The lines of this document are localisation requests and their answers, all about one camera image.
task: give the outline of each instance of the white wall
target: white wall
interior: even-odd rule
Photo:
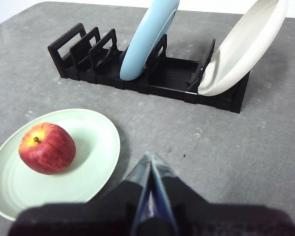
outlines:
[[[47,0],[102,5],[149,7],[152,0]],[[180,0],[180,10],[244,14],[256,0]],[[44,0],[0,0],[0,23]],[[289,0],[287,17],[295,17],[295,0]]]

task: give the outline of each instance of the gray table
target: gray table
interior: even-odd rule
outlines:
[[[61,79],[47,46],[76,23],[129,44],[146,9],[45,2],[0,24],[0,146],[20,126],[51,111],[86,108],[116,125],[121,153],[104,194],[147,150],[158,152],[213,203],[262,204],[295,221],[295,19],[286,19],[253,68],[240,115],[203,105]],[[179,11],[167,55],[198,60],[240,18]],[[10,221],[0,217],[0,236]]]

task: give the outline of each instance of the black dish rack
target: black dish rack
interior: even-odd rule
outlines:
[[[61,57],[58,50],[77,34],[80,34],[81,39]],[[93,38],[96,44],[92,46],[90,40]],[[109,42],[111,47],[104,48]],[[150,53],[144,72],[133,81],[124,81],[119,77],[127,49],[118,50],[115,29],[111,29],[101,38],[98,27],[86,33],[83,24],[78,23],[49,45],[48,50],[62,78],[83,80],[92,84],[154,94],[240,113],[249,72],[237,84],[219,95],[198,94],[198,86],[211,60],[214,45],[215,39],[199,62],[168,58],[166,57],[167,35],[165,34]]]

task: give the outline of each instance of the white plate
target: white plate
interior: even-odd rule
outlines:
[[[18,154],[23,135],[40,122],[64,128],[76,144],[73,162],[55,175],[33,171]],[[117,129],[107,117],[95,111],[60,110],[27,123],[0,148],[0,215],[15,220],[28,207],[46,203],[87,202],[108,181],[119,152]]]
[[[287,0],[258,0],[238,21],[208,64],[198,93],[220,94],[241,80],[279,32]]]
[[[134,80],[144,71],[149,54],[166,33],[179,0],[154,0],[142,18],[120,69],[122,80]]]

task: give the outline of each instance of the red apple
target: red apple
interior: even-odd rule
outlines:
[[[71,136],[60,126],[40,123],[33,126],[21,140],[21,159],[42,174],[55,174],[67,168],[76,148]]]

